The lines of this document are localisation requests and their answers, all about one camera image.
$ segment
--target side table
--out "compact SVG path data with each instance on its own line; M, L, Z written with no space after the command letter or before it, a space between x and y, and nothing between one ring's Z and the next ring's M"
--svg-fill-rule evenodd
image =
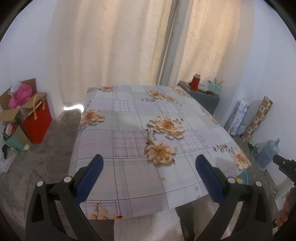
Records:
M190 96L192 96L198 103L200 103L211 115L214 113L220 97L208 95L202 91L193 91L187 82L180 81L178 83L183 90L185 90Z

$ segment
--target human hand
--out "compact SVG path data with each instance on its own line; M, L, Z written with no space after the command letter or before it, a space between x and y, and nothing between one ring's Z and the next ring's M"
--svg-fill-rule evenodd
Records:
M276 225L280 228L285 222L288 221L288 215L290 211L290 205L288 203L290 193L286 196L283 210L279 212L279 217L276 219Z

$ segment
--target red bottle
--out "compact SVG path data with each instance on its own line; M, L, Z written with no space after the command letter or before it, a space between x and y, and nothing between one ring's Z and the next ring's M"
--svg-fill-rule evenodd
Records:
M200 75L199 74L195 74L193 76L192 84L190 86L190 89L193 90L193 91L197 91L199 82L200 82Z

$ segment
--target cardboard box flap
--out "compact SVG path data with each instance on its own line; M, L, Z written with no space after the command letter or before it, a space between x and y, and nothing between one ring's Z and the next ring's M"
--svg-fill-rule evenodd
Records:
M21 81L21 83L26 84L26 85L30 85L33 89L33 94L35 94L37 92L36 79L24 80L24 81ZM0 106L2 107L3 110L9 109L8 103L9 103L11 96L8 94L8 91L10 91L10 88L0 96Z
M37 92L36 94L34 94L30 99L28 99L28 101L22 105L22 108L33 108L33 100L35 95L40 95L43 97L44 100L46 100L46 93L45 92ZM41 97L37 96L36 100L35 100L35 104L38 103L41 100Z
M13 121L19 110L20 108L3 110L0 113L0 121Z

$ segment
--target blue gripper pad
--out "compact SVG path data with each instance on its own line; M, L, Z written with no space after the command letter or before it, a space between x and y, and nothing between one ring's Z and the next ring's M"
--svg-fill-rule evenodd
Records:
M226 179L220 169L213 167L204 155L199 155L195 159L195 168L202 179L212 200L220 205L224 201L224 183Z
M80 168L73 179L80 179L77 185L74 186L76 198L75 201L79 205L85 202L94 184L104 167L104 160L101 155L96 155L87 167Z

